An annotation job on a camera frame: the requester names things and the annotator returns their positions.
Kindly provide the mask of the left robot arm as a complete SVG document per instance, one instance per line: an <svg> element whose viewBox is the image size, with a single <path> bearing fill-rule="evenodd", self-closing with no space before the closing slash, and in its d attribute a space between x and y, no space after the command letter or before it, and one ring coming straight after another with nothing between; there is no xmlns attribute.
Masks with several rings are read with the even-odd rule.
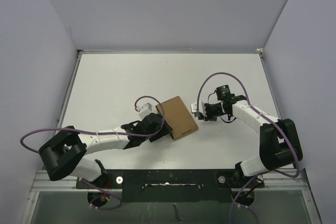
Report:
<svg viewBox="0 0 336 224"><path fill-rule="evenodd" d="M106 183L108 173L100 160L87 159L86 155L138 147L146 140L154 142L172 131L161 113L150 113L140 121L93 134L81 133L69 126L40 147L38 154L51 181L74 176L100 188Z"/></svg>

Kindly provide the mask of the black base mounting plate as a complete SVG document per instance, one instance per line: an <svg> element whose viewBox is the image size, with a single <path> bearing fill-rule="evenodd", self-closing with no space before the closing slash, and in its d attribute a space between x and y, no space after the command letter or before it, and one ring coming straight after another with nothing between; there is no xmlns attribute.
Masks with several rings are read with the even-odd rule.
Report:
<svg viewBox="0 0 336 224"><path fill-rule="evenodd" d="M236 169L109 169L94 185L121 193L123 203L228 203L241 188L240 199L251 203L254 190L265 183L260 176L250 182Z"/></svg>

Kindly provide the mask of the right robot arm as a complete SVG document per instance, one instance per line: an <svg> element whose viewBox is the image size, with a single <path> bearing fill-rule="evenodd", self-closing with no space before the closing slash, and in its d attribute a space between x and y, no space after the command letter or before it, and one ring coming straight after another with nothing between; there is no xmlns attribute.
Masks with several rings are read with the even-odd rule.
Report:
<svg viewBox="0 0 336 224"><path fill-rule="evenodd" d="M218 103L202 101L191 104L191 112L199 120L216 122L221 116L239 119L259 134L258 155L238 164L233 174L234 182L244 187L254 175L294 164L303 159L295 123L279 119L248 104L244 95L231 93L229 86L215 89Z"/></svg>

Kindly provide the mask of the brown cardboard box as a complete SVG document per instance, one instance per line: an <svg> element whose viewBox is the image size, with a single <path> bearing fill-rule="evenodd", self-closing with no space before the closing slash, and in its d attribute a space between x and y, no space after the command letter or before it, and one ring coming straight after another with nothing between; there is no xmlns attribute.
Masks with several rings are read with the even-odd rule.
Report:
<svg viewBox="0 0 336 224"><path fill-rule="evenodd" d="M176 141L198 130L194 118L179 96L161 103L165 121L172 128L171 138Z"/></svg>

